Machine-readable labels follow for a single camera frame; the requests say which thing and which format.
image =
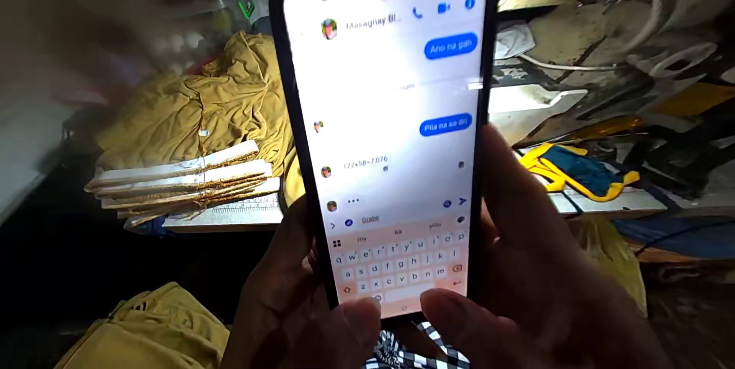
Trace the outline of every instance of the blue fabric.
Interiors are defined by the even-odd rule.
[[[642,244],[692,227],[715,224],[661,240],[653,246],[702,259],[733,259],[735,258],[735,224],[716,225],[729,220],[735,220],[735,218],[668,217],[652,220],[614,220],[612,223],[623,236]]]
[[[146,221],[145,223],[140,224],[138,227],[136,227],[136,229],[143,234],[159,237],[171,237],[179,235],[178,233],[171,232],[169,229],[164,228],[164,221],[166,221],[165,215],[162,217],[154,218],[150,221]]]
[[[553,146],[541,157],[548,159],[598,197],[607,195],[611,183],[622,183],[622,176],[612,173],[602,162],[584,157],[566,148]]]

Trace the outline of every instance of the cable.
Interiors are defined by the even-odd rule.
[[[518,57],[523,58],[530,63],[535,64],[536,66],[540,67],[546,67],[548,69],[556,69],[556,70],[585,70],[588,72],[599,72],[604,70],[620,70],[622,68],[621,65],[618,64],[612,64],[610,66],[566,66],[564,64],[551,64],[551,63],[544,63],[540,62],[526,54],[520,54]]]
[[[656,244],[657,242],[662,242],[663,240],[668,240],[670,238],[673,238],[673,237],[676,237],[676,236],[680,236],[680,235],[682,235],[684,233],[696,232],[696,231],[699,231],[699,230],[702,230],[702,229],[707,229],[709,227],[718,227],[719,225],[728,225],[728,224],[735,224],[735,220],[728,220],[728,221],[723,221],[723,222],[720,222],[720,223],[695,225],[693,227],[689,227],[689,228],[684,229],[684,230],[681,230],[679,232],[674,232],[674,233],[671,233],[671,234],[667,234],[667,235],[665,235],[663,237],[655,238],[655,239],[653,239],[653,240],[645,243],[645,245],[643,247],[639,248],[638,251],[636,251],[635,256],[638,257],[641,253],[643,253],[644,251],[648,250],[652,245]]]

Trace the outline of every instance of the mustard yellow fabric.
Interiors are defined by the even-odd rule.
[[[568,184],[569,186],[572,186],[574,189],[588,197],[590,200],[596,201],[598,203],[606,203],[617,198],[618,195],[622,193],[622,190],[625,189],[626,185],[633,184],[635,181],[640,180],[640,174],[638,174],[638,172],[630,171],[622,177],[622,183],[611,183],[606,195],[595,195],[584,185],[579,184],[577,181],[575,181],[574,178],[568,176],[567,174],[565,174],[564,171],[560,170],[558,167],[556,167],[556,165],[552,164],[551,161],[543,158],[543,154],[546,153],[546,151],[548,151],[549,148],[553,146],[559,146],[568,149],[578,155],[587,155],[586,149],[548,143],[541,144],[538,147],[528,151],[528,153],[520,159],[520,164],[528,169],[528,171],[530,171],[531,173],[548,178],[551,183],[546,185],[546,190],[549,192],[562,191],[564,189],[564,186]]]
[[[283,193],[286,205],[291,206],[293,201],[307,193],[306,188],[304,188],[304,179],[301,177],[301,165],[299,164],[299,156],[296,155],[296,148],[292,148],[288,153],[284,165],[286,165],[286,174],[283,181]]]
[[[648,314],[645,285],[638,259],[615,226],[601,215],[584,215],[570,222],[574,237],[601,272],[623,286],[643,315]]]
[[[253,159],[273,164],[273,176],[284,173],[293,139],[273,38],[238,32],[203,76],[164,73],[144,83],[98,135],[104,151],[98,165],[119,170],[170,164],[248,139],[260,149]]]
[[[216,369],[229,330],[177,283],[97,320],[55,369]]]

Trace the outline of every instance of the black and white cloth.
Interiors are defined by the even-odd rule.
[[[404,369],[409,367],[431,369],[470,369],[470,361],[461,352],[444,342],[429,322],[419,323],[418,328],[436,342],[444,353],[449,356],[447,362],[430,359],[418,354],[407,352],[393,333],[382,330],[372,357],[363,365],[363,369]]]

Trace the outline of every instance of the clothing pile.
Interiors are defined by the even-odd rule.
[[[276,192],[281,176],[287,205],[304,193],[271,36],[238,32],[202,75],[144,83],[97,143],[85,189],[133,226]]]

